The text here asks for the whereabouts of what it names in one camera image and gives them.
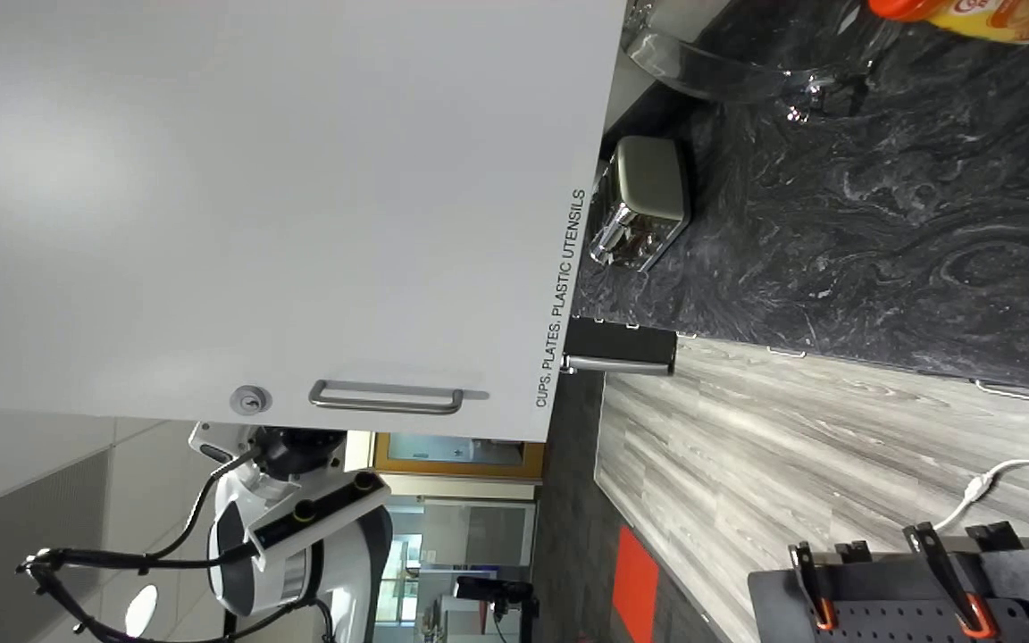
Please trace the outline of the silver cupboard door handle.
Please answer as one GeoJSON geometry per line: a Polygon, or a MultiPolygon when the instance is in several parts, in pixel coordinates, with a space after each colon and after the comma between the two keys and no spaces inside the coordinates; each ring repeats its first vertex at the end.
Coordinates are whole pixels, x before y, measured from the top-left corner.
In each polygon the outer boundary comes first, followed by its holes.
{"type": "Polygon", "coordinates": [[[486,400],[486,388],[319,378],[306,400],[327,410],[457,416],[468,400],[486,400]]]}

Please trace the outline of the white cupboard door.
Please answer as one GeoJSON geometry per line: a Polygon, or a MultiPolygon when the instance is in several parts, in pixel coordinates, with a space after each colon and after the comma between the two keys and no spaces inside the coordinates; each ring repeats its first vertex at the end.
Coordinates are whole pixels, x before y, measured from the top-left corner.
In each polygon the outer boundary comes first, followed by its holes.
{"type": "Polygon", "coordinates": [[[0,0],[0,410],[543,440],[620,17],[0,0]],[[327,410],[319,378],[486,400],[327,410]]]}

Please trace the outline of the silver door lock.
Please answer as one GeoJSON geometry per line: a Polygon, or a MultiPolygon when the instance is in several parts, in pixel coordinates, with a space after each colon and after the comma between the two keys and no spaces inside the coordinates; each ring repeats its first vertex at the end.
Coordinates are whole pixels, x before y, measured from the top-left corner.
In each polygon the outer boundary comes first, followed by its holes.
{"type": "Polygon", "coordinates": [[[255,418],[273,407],[273,392],[263,385],[237,385],[229,407],[243,418],[255,418]]]}

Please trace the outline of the orange black clamp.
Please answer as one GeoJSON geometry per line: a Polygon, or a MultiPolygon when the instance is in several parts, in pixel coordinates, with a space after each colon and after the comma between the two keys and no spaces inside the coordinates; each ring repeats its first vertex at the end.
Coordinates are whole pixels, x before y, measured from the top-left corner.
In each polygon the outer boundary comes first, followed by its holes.
{"type": "Polygon", "coordinates": [[[835,629],[835,602],[824,591],[824,575],[816,566],[816,553],[806,544],[794,544],[788,546],[788,566],[794,566],[794,581],[800,602],[806,603],[806,618],[819,634],[834,634],[835,629]]]}
{"type": "Polygon", "coordinates": [[[929,522],[903,529],[907,546],[921,556],[934,581],[944,591],[953,607],[953,621],[968,643],[994,643],[1002,624],[991,603],[972,591],[968,575],[957,568],[953,553],[944,546],[938,531],[929,522]]]}

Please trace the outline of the orange yellow bottle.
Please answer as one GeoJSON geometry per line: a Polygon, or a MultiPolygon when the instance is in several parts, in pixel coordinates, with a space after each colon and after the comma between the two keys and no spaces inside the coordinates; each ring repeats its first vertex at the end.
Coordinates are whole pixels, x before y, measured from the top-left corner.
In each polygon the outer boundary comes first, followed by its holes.
{"type": "Polygon", "coordinates": [[[934,25],[950,37],[1029,48],[1029,0],[865,0],[884,23],[934,25]]]}

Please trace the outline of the black perforated board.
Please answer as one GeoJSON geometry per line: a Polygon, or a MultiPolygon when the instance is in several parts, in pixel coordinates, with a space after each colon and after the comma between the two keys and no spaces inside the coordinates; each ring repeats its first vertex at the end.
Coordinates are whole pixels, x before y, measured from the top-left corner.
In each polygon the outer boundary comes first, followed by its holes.
{"type": "MultiPolygon", "coordinates": [[[[957,566],[996,624],[984,643],[1029,643],[1029,549],[962,553],[957,566]]],[[[830,629],[816,624],[788,568],[746,579],[759,643],[975,643],[910,553],[830,566],[819,579],[834,603],[830,629]]]]}

